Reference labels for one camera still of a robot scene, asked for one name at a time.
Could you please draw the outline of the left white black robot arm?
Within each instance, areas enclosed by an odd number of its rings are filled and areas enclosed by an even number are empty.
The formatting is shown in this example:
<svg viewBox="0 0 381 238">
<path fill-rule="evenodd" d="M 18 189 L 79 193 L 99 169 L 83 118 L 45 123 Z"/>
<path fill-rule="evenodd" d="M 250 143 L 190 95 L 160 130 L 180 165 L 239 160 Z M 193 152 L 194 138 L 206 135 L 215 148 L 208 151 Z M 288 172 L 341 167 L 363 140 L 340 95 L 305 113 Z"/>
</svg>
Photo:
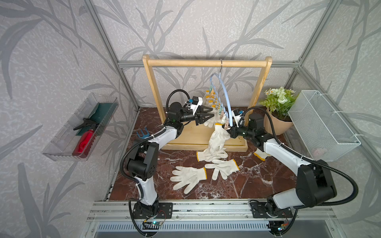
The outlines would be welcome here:
<svg viewBox="0 0 381 238">
<path fill-rule="evenodd" d="M 184 122 L 194 121 L 199 125 L 213 117 L 212 108 L 203 106 L 200 99 L 189 99 L 185 105 L 179 102 L 172 103 L 167 109 L 167 118 L 162 130 L 147 138 L 137 139 L 124 154 L 120 161 L 120 172 L 138 187 L 137 204 L 140 207 L 151 210 L 152 213 L 158 209 L 158 194 L 153 176 L 157 168 L 159 150 L 181 135 Z"/>
</svg>

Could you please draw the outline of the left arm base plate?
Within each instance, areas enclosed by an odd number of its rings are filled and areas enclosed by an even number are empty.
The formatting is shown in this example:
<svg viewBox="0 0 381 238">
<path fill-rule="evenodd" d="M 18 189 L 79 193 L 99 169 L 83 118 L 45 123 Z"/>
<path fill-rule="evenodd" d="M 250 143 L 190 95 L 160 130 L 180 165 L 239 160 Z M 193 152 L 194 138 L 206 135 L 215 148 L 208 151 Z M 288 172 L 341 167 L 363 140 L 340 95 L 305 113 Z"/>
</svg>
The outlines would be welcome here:
<svg viewBox="0 0 381 238">
<path fill-rule="evenodd" d="M 153 205 L 145 205 L 137 202 L 133 208 L 133 217 L 135 219 L 146 219 L 149 217 L 158 217 L 160 219 L 170 219 L 173 213 L 173 203 L 154 202 Z"/>
</svg>

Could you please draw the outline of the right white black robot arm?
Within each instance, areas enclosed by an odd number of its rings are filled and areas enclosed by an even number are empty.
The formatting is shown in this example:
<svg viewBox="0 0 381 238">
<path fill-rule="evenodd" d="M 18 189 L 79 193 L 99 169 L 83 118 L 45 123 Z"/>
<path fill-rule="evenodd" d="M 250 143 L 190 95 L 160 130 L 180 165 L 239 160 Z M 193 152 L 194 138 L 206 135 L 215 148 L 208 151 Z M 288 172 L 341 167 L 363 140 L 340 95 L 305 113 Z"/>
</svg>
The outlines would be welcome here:
<svg viewBox="0 0 381 238">
<path fill-rule="evenodd" d="M 273 194 L 267 198 L 266 210 L 274 214 L 287 208 L 307 208 L 315 206 L 336 206 L 354 200 L 359 192 L 357 183 L 353 178 L 342 171 L 330 167 L 325 161 L 315 161 L 294 151 L 278 138 L 267 133 L 260 119 L 256 116 L 244 126 L 244 112 L 234 110 L 235 123 L 229 129 L 232 138 L 241 136 L 256 147 L 255 154 L 264 160 L 272 156 L 290 169 L 297 177 L 293 189 Z M 336 186 L 332 177 L 336 173 L 348 180 L 353 191 L 342 200 L 333 201 L 337 196 Z"/>
</svg>

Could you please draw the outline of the blue clip hanger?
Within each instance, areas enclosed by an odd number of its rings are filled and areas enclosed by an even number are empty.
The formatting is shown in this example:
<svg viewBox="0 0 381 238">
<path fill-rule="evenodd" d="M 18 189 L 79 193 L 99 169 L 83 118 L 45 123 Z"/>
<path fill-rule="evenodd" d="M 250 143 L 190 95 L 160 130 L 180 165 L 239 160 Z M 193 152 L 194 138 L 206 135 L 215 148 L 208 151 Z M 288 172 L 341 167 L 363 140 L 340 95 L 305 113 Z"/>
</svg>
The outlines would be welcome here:
<svg viewBox="0 0 381 238">
<path fill-rule="evenodd" d="M 233 111 L 231 108 L 230 99 L 224 81 L 222 80 L 222 68 L 223 60 L 220 59 L 220 70 L 219 72 L 213 73 L 210 78 L 210 91 L 213 91 L 216 96 L 217 104 L 216 110 L 219 114 L 219 119 L 225 124 L 233 124 Z"/>
</svg>

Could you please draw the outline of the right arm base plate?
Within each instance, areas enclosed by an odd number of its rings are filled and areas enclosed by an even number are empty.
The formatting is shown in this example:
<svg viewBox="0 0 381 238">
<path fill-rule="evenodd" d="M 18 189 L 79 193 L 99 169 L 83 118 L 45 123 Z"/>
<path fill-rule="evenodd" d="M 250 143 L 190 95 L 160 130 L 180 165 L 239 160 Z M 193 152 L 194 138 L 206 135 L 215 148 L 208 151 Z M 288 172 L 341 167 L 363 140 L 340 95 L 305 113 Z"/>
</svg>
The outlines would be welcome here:
<svg viewBox="0 0 381 238">
<path fill-rule="evenodd" d="M 293 213 L 290 208 L 280 209 L 269 202 L 260 202 L 258 200 L 250 200 L 249 206 L 253 218 L 292 218 Z"/>
</svg>

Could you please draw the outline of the white glove clipped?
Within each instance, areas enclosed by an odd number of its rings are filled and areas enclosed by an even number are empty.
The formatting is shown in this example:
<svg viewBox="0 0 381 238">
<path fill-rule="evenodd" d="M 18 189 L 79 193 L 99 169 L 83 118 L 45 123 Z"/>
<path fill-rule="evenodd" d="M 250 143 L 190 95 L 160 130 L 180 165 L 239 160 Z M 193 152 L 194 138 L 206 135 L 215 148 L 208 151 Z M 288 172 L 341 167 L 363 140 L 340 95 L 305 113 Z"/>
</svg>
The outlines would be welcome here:
<svg viewBox="0 0 381 238">
<path fill-rule="evenodd" d="M 207 90 L 205 92 L 204 101 L 206 104 L 214 102 L 215 93 L 213 91 Z"/>
<path fill-rule="evenodd" d="M 230 133 L 223 127 L 224 125 L 222 124 L 215 124 L 214 132 L 211 135 L 208 144 L 210 154 L 222 150 L 225 142 L 230 139 Z"/>
</svg>

